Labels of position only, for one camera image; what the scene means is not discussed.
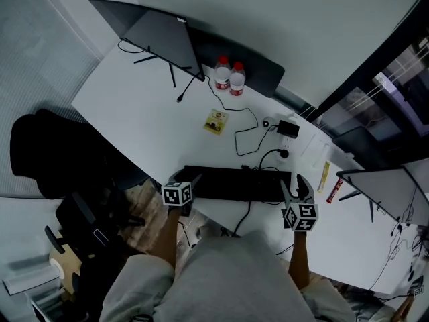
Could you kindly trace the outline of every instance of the gray wall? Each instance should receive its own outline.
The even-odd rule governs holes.
[[[88,0],[59,0],[106,54],[113,31]],[[415,0],[116,0],[193,18],[281,64],[281,86],[318,106],[390,35]]]

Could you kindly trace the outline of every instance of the computer monitor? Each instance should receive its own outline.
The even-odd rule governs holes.
[[[405,167],[336,174],[400,223],[429,225],[429,201]]]
[[[186,18],[131,3],[89,1],[122,40],[204,81]]]

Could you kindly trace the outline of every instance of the black cord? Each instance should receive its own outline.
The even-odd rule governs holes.
[[[280,202],[278,202],[278,203],[269,203],[269,202],[267,202],[267,201],[262,201],[261,203],[264,203],[264,204],[270,204],[270,205],[279,205],[280,203],[283,203],[283,201],[280,201]]]
[[[389,247],[389,256],[387,257],[386,264],[384,265],[383,270],[381,270],[381,273],[379,274],[379,276],[378,276],[378,277],[377,277],[377,279],[375,280],[374,284],[372,284],[372,285],[371,285],[371,287],[368,289],[368,291],[371,291],[371,289],[375,286],[375,284],[377,284],[378,280],[381,278],[381,275],[383,274],[384,270],[386,269],[387,264],[389,263],[389,261],[390,261],[390,260],[392,260],[392,259],[394,259],[394,258],[396,257],[396,255],[397,255],[397,253],[399,252],[398,244],[399,244],[399,242],[400,242],[400,240],[401,240],[401,234],[402,234],[402,230],[399,230],[399,231],[396,233],[396,235],[395,235],[395,237],[394,237],[393,241],[390,243],[390,247]],[[391,245],[392,245],[392,243],[395,241],[395,239],[396,239],[396,236],[397,236],[397,235],[399,235],[399,237],[398,237],[398,239],[397,239],[397,242],[396,242],[396,246],[395,246],[395,248],[392,250],[392,249],[391,249]]]
[[[119,46],[119,44],[120,44],[121,42],[127,42],[127,43],[130,43],[130,44],[132,44],[132,42],[130,42],[127,38],[121,38],[121,40],[118,42],[117,46],[118,46],[118,48],[119,48],[119,49],[121,49],[123,52],[127,52],[128,54],[140,54],[140,53],[142,53],[142,52],[145,52],[145,50],[142,50],[142,51],[128,51],[128,50],[122,49],[122,48]]]
[[[396,299],[396,298],[399,298],[399,297],[409,297],[409,296],[410,296],[409,294],[400,294],[399,296],[394,296],[393,298],[379,299],[379,300],[381,300],[381,302],[383,302],[383,303],[386,303],[388,301],[391,301],[392,299]]]
[[[405,209],[405,211],[402,213],[402,219],[401,219],[401,221],[404,220],[404,215],[408,211],[407,219],[405,220],[405,222],[402,222],[402,223],[409,223],[413,219],[413,215],[414,215],[413,201],[414,201],[414,197],[416,195],[416,191],[417,191],[417,187],[414,187],[413,197],[411,198],[410,204],[407,206],[407,208]]]
[[[261,168],[261,170],[268,169],[268,168],[273,168],[279,172],[279,170],[276,167],[264,167],[264,168]]]
[[[281,252],[275,253],[276,255],[280,255],[283,253],[286,253],[289,249],[293,248],[294,244],[291,244],[289,247],[287,247],[285,250],[282,250]]]
[[[417,237],[420,237],[420,240],[416,244],[414,244]],[[414,252],[417,248],[420,247],[420,244],[422,244],[422,237],[420,235],[414,236],[413,243],[411,244],[411,250]]]
[[[256,149],[256,150],[254,150],[254,151],[252,151],[252,152],[247,152],[247,153],[240,154],[240,153],[239,153],[239,150],[238,150],[238,147],[237,147],[237,134],[238,134],[238,133],[243,133],[243,132],[246,132],[246,131],[250,131],[250,130],[257,129],[257,128],[259,127],[259,122],[257,121],[256,115],[255,115],[255,114],[252,112],[252,110],[250,110],[250,108],[248,108],[248,107],[245,107],[244,109],[227,109],[227,108],[223,105],[223,102],[222,102],[221,98],[219,98],[219,96],[215,93],[215,91],[213,90],[212,86],[210,85],[210,77],[209,77],[208,75],[204,75],[204,76],[208,79],[208,86],[210,87],[210,90],[212,91],[213,95],[214,95],[214,96],[219,100],[219,102],[220,102],[220,103],[221,103],[221,105],[222,105],[222,108],[223,108],[225,111],[236,111],[236,112],[240,112],[240,111],[244,111],[244,110],[249,110],[249,112],[254,116],[254,118],[255,118],[255,120],[256,120],[256,126],[254,126],[254,127],[250,127],[249,129],[245,129],[245,130],[239,130],[239,131],[236,131],[236,132],[234,133],[234,139],[235,139],[235,152],[237,153],[237,155],[238,155],[238,156],[244,156],[244,155],[248,155],[248,154],[256,153],[256,152],[260,149],[261,144],[262,144],[262,141],[263,141],[263,139],[266,137],[266,135],[267,135],[268,131],[269,131],[272,127],[278,127],[278,125],[272,125],[272,126],[270,126],[270,127],[268,128],[267,132],[266,132],[266,133],[265,133],[265,135],[262,137],[262,140],[260,141],[260,143],[259,143],[259,145],[258,145],[258,147],[257,147],[257,149]]]
[[[188,241],[189,252],[190,252],[192,250],[192,247],[191,247],[189,239],[188,239],[188,234],[186,233],[186,230],[185,230],[185,225],[181,221],[179,221],[179,224],[182,226],[183,232],[185,233],[186,241]]]
[[[251,203],[251,201],[249,201],[249,207],[247,208],[247,212],[246,212],[246,214],[243,216],[243,218],[242,219],[240,219],[240,222],[237,224],[237,226],[235,227],[235,230],[234,230],[234,232],[233,232],[233,234],[232,234],[232,236],[231,237],[235,237],[235,234],[237,233],[237,230],[239,229],[239,227],[240,227],[240,224],[242,224],[242,222],[245,220],[245,218],[248,216],[248,214],[250,213],[250,203]]]
[[[194,79],[195,79],[195,76],[193,76],[193,77],[192,77],[192,80],[191,80],[191,81],[189,81],[188,86],[186,86],[186,88],[184,89],[183,93],[177,97],[177,100],[176,100],[176,101],[177,101],[178,103],[182,101],[183,96],[184,96],[184,94],[185,94],[186,90],[188,89],[188,87],[190,86],[190,84],[192,83],[192,81],[193,81]]]
[[[261,162],[259,163],[259,170],[261,170],[261,168],[262,168],[262,162],[263,162],[263,159],[264,159],[268,154],[270,154],[270,153],[272,153],[272,152],[279,152],[279,151],[280,151],[280,149],[272,149],[272,150],[270,150],[270,151],[266,152],[266,153],[265,153],[265,155],[264,155],[264,156],[262,156]]]

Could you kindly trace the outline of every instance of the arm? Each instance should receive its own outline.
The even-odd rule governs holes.
[[[289,275],[298,290],[310,284],[310,270],[308,269],[306,233],[295,233],[294,250],[290,259]]]
[[[395,312],[395,315],[393,315],[390,321],[398,322],[398,321],[401,321],[402,319],[405,320],[405,318],[408,315],[408,312],[411,309],[413,302],[414,302],[414,297],[408,296],[406,300],[401,304],[401,306],[397,309],[397,311]]]
[[[181,212],[181,207],[170,211],[154,246],[148,251],[149,254],[164,259],[173,268],[176,268],[177,226]]]

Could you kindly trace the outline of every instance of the glass panel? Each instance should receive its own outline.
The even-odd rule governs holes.
[[[379,141],[401,132],[379,105],[359,87],[332,106],[314,124],[332,137],[359,126],[365,127]]]
[[[372,83],[362,85],[373,88],[356,87],[314,124],[331,136],[363,126],[379,141],[404,132],[405,124],[420,136],[429,134],[428,30],[372,78]]]
[[[428,40],[428,36],[417,37],[374,80],[382,85],[421,136],[429,133]]]

